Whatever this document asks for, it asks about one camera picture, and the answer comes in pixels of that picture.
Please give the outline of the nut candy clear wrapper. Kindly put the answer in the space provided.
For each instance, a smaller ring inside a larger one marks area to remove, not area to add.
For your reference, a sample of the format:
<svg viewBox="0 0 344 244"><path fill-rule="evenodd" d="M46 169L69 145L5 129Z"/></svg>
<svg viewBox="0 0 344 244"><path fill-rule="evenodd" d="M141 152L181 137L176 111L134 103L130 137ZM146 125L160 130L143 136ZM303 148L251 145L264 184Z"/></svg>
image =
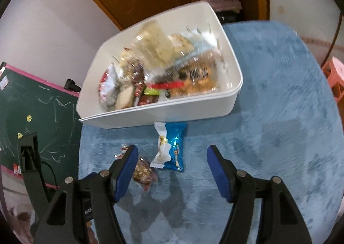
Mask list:
<svg viewBox="0 0 344 244"><path fill-rule="evenodd" d="M158 182L157 173L142 157L139 157L138 159L132 179L142 188L144 192L148 191L153 183Z"/></svg>

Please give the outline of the blue white candy packet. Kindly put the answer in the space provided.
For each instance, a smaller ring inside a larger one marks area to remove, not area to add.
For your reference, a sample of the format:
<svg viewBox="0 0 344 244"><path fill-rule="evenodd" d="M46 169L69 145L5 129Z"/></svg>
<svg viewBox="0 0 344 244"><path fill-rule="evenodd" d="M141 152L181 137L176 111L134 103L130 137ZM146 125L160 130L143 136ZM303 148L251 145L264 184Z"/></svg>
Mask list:
<svg viewBox="0 0 344 244"><path fill-rule="evenodd" d="M157 154L150 163L150 167L183 172L183 145L188 124L186 122L155 122L154 127L159 138Z"/></svg>

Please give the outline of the white red label packet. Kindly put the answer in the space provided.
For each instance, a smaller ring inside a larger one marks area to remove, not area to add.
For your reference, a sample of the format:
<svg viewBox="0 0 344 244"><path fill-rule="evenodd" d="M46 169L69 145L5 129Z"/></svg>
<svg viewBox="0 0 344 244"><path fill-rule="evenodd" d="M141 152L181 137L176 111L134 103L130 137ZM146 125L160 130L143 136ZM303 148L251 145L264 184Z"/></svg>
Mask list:
<svg viewBox="0 0 344 244"><path fill-rule="evenodd" d="M124 85L118 94L115 109L125 109L130 108L134 102L135 88L132 84Z"/></svg>

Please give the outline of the dark red jujube packet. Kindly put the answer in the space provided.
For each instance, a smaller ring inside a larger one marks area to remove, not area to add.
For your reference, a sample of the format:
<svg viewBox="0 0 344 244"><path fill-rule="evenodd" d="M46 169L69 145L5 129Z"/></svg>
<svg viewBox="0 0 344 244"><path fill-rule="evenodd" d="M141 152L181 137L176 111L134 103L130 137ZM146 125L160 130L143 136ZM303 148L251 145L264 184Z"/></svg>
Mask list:
<svg viewBox="0 0 344 244"><path fill-rule="evenodd" d="M159 95L147 95L144 94L140 97L138 106L157 103Z"/></svg>

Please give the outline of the red white snack packet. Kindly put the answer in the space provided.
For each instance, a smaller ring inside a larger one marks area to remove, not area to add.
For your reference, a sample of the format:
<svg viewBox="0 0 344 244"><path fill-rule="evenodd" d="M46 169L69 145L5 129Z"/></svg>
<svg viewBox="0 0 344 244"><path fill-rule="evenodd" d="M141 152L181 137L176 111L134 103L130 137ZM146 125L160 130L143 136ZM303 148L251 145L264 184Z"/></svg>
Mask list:
<svg viewBox="0 0 344 244"><path fill-rule="evenodd" d="M98 101L102 109L107 111L112 107L119 92L120 81L113 63L103 73L98 84Z"/></svg>

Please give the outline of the green snack packet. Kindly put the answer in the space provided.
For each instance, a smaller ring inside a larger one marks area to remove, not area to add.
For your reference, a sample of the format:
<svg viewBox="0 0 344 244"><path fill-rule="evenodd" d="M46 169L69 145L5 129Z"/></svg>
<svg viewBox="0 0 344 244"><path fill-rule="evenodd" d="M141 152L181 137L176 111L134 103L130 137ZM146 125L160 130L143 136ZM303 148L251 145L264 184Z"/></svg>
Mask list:
<svg viewBox="0 0 344 244"><path fill-rule="evenodd" d="M146 87L145 90L144 90L144 95L159 96L160 95L160 91L158 89Z"/></svg>

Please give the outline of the large clear cracker bag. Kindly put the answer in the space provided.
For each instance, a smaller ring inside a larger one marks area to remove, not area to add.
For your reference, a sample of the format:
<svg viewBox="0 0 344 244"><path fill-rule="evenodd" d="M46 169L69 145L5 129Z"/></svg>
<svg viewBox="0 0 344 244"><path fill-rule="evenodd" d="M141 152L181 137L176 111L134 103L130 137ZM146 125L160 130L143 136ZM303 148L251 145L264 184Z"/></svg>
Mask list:
<svg viewBox="0 0 344 244"><path fill-rule="evenodd" d="M150 20L142 25L135 34L133 45L133 52L149 71L165 68L173 63L174 46L157 20Z"/></svg>

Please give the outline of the orange biscuit clear packet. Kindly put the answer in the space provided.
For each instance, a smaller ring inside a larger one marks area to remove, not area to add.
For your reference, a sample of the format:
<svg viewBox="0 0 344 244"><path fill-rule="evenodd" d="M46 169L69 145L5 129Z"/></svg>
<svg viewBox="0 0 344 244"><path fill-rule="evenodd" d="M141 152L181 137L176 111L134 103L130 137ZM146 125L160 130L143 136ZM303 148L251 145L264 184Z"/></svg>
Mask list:
<svg viewBox="0 0 344 244"><path fill-rule="evenodd" d="M171 98L213 93L219 88L216 58L212 53L197 55L175 66L171 77L183 82L181 87L167 89Z"/></svg>

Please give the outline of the yellow rice cracker packet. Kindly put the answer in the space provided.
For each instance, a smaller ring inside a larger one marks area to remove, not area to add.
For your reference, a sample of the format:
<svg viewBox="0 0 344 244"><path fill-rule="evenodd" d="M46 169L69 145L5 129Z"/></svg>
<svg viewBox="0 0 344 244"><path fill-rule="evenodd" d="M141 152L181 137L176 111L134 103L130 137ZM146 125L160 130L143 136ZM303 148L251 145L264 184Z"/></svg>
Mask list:
<svg viewBox="0 0 344 244"><path fill-rule="evenodd" d="M169 39L174 47L174 55L176 57L183 57L195 51L195 47L191 41L181 34L174 33L169 35Z"/></svg>

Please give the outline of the blue towel table cover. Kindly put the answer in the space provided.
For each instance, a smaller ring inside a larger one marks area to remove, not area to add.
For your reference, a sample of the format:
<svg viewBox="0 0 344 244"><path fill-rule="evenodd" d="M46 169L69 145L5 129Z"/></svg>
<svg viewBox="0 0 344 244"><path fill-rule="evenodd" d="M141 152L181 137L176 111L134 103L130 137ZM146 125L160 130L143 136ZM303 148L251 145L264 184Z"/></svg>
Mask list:
<svg viewBox="0 0 344 244"><path fill-rule="evenodd" d="M287 25L226 25L243 73L231 113L193 121L184 139L184 171L160 171L144 192L131 182L115 213L128 243L218 243L231 205L206 160L214 144L250 175L279 176L314 243L323 243L343 196L343 127L314 56Z"/></svg>

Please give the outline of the pink plastic stool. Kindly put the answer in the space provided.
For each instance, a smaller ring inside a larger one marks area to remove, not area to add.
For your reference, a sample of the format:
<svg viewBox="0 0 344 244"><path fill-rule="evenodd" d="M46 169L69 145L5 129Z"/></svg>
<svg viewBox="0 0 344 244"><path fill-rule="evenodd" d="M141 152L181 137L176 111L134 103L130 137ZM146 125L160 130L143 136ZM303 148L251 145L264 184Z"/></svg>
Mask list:
<svg viewBox="0 0 344 244"><path fill-rule="evenodd" d="M322 67L330 88L335 90L334 99L337 103L343 98L343 68L343 62L336 57L329 59Z"/></svg>

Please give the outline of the folded pink clothes stack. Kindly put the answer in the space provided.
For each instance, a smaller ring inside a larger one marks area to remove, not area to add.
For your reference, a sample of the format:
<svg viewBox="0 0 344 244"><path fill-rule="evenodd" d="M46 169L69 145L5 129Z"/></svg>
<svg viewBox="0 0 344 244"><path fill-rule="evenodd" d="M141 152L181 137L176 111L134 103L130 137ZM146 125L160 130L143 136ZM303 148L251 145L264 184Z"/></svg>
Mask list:
<svg viewBox="0 0 344 244"><path fill-rule="evenodd" d="M239 0L202 0L207 2L215 12L236 11L242 10L242 5Z"/></svg>

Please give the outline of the green chalkboard pink frame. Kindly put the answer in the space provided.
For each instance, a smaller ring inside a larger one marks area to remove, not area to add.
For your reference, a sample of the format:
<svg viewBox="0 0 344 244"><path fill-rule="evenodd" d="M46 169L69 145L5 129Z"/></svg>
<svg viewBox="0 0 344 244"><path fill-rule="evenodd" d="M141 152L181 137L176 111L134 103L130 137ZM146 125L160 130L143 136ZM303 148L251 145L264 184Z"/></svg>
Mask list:
<svg viewBox="0 0 344 244"><path fill-rule="evenodd" d="M78 93L1 63L1 165L17 172L19 139L37 134L46 183L78 177L82 124Z"/></svg>

